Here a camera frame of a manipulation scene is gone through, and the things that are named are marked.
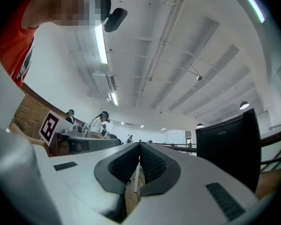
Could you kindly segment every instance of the gray partition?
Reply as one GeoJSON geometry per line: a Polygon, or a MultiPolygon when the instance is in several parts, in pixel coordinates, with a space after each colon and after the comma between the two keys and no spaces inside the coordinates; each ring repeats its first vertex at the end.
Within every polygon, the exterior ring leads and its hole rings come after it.
{"type": "Polygon", "coordinates": [[[113,148],[121,145],[118,139],[97,139],[97,138],[70,136],[68,140],[77,141],[77,142],[80,141],[81,143],[88,143],[89,150],[83,151],[83,153],[99,151],[99,150],[113,148]]]}

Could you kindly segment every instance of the brick wall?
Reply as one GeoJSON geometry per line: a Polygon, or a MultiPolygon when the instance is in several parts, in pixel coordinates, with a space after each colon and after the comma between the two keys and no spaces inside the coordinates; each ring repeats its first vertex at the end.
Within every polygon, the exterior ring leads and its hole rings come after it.
{"type": "MultiPolygon", "coordinates": [[[[15,118],[22,125],[24,134],[29,137],[40,139],[41,137],[38,132],[50,108],[36,101],[25,91],[23,92],[26,96],[18,107],[15,113],[15,118]]],[[[54,112],[62,118],[66,118],[64,113],[54,112]]]]}

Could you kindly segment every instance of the person in red shirt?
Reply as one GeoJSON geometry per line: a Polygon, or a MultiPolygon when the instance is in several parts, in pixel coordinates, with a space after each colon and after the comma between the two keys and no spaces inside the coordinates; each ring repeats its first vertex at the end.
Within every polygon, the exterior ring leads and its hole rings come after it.
{"type": "Polygon", "coordinates": [[[24,0],[0,33],[0,62],[20,87],[31,64],[39,25],[93,28],[109,17],[110,9],[111,0],[24,0]]]}

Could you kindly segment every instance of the red shirt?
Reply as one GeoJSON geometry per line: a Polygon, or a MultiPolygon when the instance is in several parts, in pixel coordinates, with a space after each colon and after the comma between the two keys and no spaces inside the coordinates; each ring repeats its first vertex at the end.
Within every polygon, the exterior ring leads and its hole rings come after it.
{"type": "Polygon", "coordinates": [[[24,0],[0,33],[0,62],[20,87],[31,63],[35,29],[23,29],[23,14],[31,0],[24,0]]]}

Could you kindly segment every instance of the air conditioner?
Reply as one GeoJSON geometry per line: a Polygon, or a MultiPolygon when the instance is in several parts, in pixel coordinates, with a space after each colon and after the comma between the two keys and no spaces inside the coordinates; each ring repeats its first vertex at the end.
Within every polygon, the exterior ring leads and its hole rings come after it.
{"type": "Polygon", "coordinates": [[[117,91],[114,75],[107,75],[96,71],[93,73],[93,78],[102,97],[110,98],[110,93],[117,91]]]}

